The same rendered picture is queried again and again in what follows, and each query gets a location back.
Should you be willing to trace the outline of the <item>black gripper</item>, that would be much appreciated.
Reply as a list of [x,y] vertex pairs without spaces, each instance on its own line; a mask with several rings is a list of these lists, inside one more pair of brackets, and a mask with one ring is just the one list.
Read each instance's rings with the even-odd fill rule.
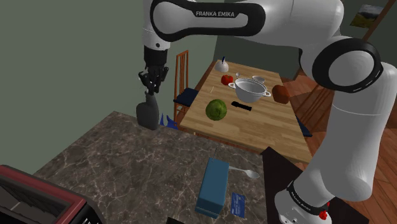
[[147,88],[149,95],[153,94],[153,83],[151,82],[149,73],[154,73],[154,92],[159,93],[161,82],[163,82],[167,76],[169,68],[165,66],[167,63],[167,52],[168,50],[154,50],[148,47],[144,47],[144,61],[145,69],[138,73],[139,79],[142,84]]

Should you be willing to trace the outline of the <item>dark grey bottle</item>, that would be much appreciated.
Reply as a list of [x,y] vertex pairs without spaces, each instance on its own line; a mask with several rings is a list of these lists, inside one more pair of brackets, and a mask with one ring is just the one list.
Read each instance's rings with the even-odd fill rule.
[[157,100],[154,95],[145,92],[146,100],[136,106],[137,122],[140,126],[150,130],[159,127],[159,110]]

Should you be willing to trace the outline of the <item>wooden chair with blue cushion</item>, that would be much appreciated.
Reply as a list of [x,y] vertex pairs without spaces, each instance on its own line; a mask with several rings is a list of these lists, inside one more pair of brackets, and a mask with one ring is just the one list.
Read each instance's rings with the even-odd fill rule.
[[188,50],[176,55],[176,70],[174,80],[174,121],[178,113],[185,114],[198,94],[198,90],[190,88],[188,83]]
[[311,137],[328,117],[334,91],[316,85],[304,96],[295,109],[295,115],[303,136]]

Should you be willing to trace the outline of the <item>blue pointed object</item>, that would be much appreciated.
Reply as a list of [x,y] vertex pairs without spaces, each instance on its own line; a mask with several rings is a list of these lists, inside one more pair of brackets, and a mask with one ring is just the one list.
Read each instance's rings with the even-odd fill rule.
[[164,115],[161,115],[161,118],[160,118],[160,125],[161,125],[161,126],[166,126],[166,127],[169,127],[169,128],[178,130],[178,124],[177,124],[173,119],[171,119],[171,118],[167,115],[167,116],[166,116],[167,125],[165,125],[165,124],[164,124],[164,118],[165,118]]

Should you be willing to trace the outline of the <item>wooden dining table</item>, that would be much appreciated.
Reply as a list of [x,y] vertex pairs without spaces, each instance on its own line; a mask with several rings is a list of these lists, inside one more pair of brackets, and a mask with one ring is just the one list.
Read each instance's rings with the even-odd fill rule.
[[[221,84],[223,73],[215,70],[214,65],[212,62],[204,73],[200,90],[180,127],[257,152],[271,147],[294,162],[310,162],[312,155],[291,104],[261,97],[248,104],[251,111],[232,106],[239,99],[233,88]],[[221,99],[227,106],[227,114],[220,121],[210,120],[205,114],[206,106],[214,99]]]

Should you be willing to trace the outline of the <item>blue box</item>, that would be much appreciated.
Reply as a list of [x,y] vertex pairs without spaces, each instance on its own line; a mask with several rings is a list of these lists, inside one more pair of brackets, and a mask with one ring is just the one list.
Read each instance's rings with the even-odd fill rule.
[[209,158],[195,211],[216,219],[225,205],[229,163]]

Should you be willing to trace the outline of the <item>silver spoon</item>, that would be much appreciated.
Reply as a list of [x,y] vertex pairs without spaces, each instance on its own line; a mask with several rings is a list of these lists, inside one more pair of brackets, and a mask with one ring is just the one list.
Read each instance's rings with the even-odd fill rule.
[[239,169],[239,168],[232,167],[232,166],[229,166],[229,169],[244,172],[249,178],[252,178],[252,179],[257,179],[260,177],[260,175],[257,172],[252,171],[252,170]]

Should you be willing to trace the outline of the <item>blue card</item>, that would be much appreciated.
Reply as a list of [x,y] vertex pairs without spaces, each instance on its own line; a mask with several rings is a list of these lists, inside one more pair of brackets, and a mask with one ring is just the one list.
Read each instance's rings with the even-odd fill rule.
[[231,206],[230,206],[230,213],[244,218],[245,217],[245,196],[238,194],[238,193],[232,193],[232,199],[231,199]]

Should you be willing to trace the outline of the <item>dark robot stand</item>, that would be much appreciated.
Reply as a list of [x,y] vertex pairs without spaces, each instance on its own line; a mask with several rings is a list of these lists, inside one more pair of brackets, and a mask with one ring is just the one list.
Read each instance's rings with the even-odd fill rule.
[[[261,155],[263,159],[267,221],[268,224],[282,224],[275,207],[274,197],[276,193],[285,189],[293,179],[299,177],[302,170],[271,147],[262,151]],[[330,201],[328,213],[328,216],[332,219],[332,224],[369,224],[368,218],[337,197]]]

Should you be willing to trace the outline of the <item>red and black toaster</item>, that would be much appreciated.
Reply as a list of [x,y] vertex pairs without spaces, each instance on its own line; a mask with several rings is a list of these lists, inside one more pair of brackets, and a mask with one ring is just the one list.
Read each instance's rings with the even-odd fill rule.
[[106,224],[88,197],[0,165],[0,224]]

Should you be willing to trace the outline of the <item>wall picture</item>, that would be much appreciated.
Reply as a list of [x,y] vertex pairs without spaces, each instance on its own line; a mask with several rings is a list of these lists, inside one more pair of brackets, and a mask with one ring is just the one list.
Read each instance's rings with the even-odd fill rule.
[[376,21],[383,9],[383,6],[362,4],[360,9],[352,19],[350,26],[369,29]]

